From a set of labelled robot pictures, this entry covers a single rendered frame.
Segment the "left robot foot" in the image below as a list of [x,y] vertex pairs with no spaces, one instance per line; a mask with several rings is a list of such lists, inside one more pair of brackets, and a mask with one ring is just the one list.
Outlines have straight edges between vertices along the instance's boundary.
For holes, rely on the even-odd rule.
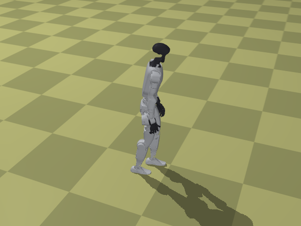
[[154,161],[151,161],[151,158],[147,158],[145,163],[146,164],[157,165],[157,166],[165,166],[166,165],[165,161],[161,161],[161,160],[159,160],[157,158],[155,158]]

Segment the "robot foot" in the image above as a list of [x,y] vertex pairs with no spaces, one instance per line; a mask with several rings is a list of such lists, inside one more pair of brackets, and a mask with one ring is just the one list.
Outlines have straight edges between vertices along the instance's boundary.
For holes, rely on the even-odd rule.
[[151,161],[151,158],[147,158],[145,163],[146,164],[157,165],[157,166],[165,166],[166,165],[165,161],[161,161],[161,160],[159,160],[157,158],[155,158],[154,161]]
[[140,167],[140,169],[135,169],[135,166],[132,166],[130,171],[134,173],[145,174],[145,175],[151,174],[151,171],[149,169],[145,169],[143,167]]

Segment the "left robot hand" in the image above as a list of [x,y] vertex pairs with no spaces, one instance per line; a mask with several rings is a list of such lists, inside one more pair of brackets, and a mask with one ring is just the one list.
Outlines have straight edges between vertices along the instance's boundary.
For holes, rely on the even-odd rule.
[[159,113],[160,113],[160,116],[162,117],[162,116],[164,116],[165,115],[165,108],[163,107],[163,105],[160,103],[160,99],[159,99],[159,97],[157,97],[157,103],[156,103],[156,106],[157,106],[157,108],[158,108],[158,111],[159,111]]

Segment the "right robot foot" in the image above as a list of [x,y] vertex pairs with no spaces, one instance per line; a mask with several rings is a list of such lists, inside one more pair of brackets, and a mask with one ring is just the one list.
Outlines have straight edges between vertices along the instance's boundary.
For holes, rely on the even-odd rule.
[[140,169],[135,169],[135,166],[132,166],[130,171],[134,173],[145,174],[145,175],[151,174],[151,171],[149,169],[145,169],[143,167],[140,167]]

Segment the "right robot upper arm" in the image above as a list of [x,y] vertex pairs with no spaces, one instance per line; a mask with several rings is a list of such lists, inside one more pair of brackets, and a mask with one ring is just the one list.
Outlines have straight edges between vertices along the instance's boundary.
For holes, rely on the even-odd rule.
[[160,83],[161,76],[159,72],[152,71],[152,74],[150,75],[150,87],[149,87],[149,93],[148,93],[148,101],[150,98],[154,98],[157,102],[157,97],[155,96],[155,93],[157,92],[158,85]]

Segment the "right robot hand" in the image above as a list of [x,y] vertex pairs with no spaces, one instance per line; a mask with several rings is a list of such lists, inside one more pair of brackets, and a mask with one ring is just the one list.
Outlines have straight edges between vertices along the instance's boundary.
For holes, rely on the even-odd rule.
[[151,124],[150,120],[149,120],[149,124],[150,124],[150,134],[156,133],[158,131],[158,127],[160,127],[160,126],[156,122],[154,124]]

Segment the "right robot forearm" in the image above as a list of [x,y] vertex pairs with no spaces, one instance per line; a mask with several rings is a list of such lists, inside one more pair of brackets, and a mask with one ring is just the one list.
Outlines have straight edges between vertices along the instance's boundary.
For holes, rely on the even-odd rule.
[[147,117],[148,119],[150,120],[150,123],[151,124],[154,124],[156,121],[155,121],[155,103],[156,103],[156,100],[154,98],[150,98],[148,103],[147,103]]

